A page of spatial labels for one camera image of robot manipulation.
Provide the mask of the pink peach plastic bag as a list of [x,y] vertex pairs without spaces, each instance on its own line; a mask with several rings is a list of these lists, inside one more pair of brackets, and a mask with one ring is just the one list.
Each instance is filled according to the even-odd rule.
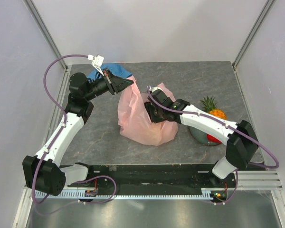
[[128,77],[133,84],[121,92],[118,103],[120,134],[144,145],[159,146],[175,138],[176,122],[151,122],[145,109],[148,95],[141,93],[134,76]]

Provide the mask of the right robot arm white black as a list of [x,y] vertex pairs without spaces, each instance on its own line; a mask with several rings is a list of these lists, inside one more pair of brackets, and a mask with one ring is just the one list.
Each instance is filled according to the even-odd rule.
[[252,125],[228,121],[208,114],[182,99],[172,101],[159,87],[147,87],[148,102],[145,108],[153,123],[176,122],[196,128],[226,146],[226,154],[209,171],[208,181],[219,187],[235,170],[245,170],[258,149]]

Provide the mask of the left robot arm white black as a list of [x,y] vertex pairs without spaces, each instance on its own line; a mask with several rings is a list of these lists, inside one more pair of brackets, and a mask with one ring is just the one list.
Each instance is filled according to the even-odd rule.
[[65,186],[76,182],[85,187],[93,185],[95,176],[89,172],[87,165],[76,163],[62,168],[62,158],[75,135],[89,119],[94,108],[92,99],[106,92],[116,95],[132,84],[132,80],[115,76],[107,68],[96,80],[86,77],[83,73],[73,74],[70,77],[70,93],[61,122],[34,156],[26,156],[23,160],[26,186],[57,196]]

